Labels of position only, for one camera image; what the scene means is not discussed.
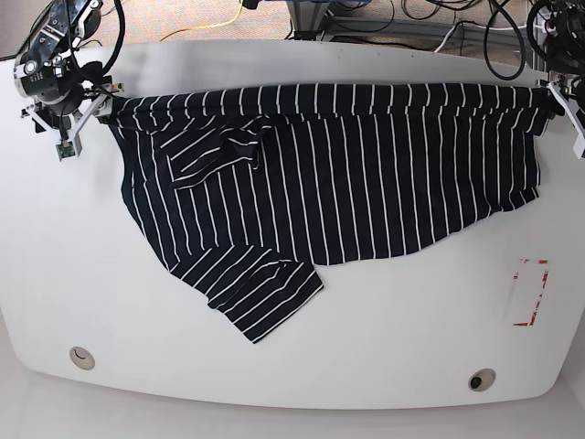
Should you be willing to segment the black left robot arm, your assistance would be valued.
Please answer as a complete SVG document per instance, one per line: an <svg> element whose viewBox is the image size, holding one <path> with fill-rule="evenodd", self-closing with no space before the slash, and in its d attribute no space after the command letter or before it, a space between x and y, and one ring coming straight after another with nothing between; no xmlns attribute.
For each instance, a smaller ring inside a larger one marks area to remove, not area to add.
<svg viewBox="0 0 585 439"><path fill-rule="evenodd" d="M573 152L584 157L584 3L537 1L526 22L528 42L548 68L540 83L577 134Z"/></svg>

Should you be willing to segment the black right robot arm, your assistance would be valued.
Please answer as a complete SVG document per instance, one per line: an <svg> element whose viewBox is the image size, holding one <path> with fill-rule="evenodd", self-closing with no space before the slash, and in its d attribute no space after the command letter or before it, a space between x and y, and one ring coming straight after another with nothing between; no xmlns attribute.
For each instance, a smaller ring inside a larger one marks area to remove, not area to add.
<svg viewBox="0 0 585 439"><path fill-rule="evenodd" d="M16 53L13 79L19 94L31 98L26 111L41 131L58 132L69 143L69 117L86 100L113 98L116 92L109 75L120 55L126 23L121 1L113 3L119 30L108 60L81 65L76 53L101 24L102 1L52 1L31 27Z"/></svg>

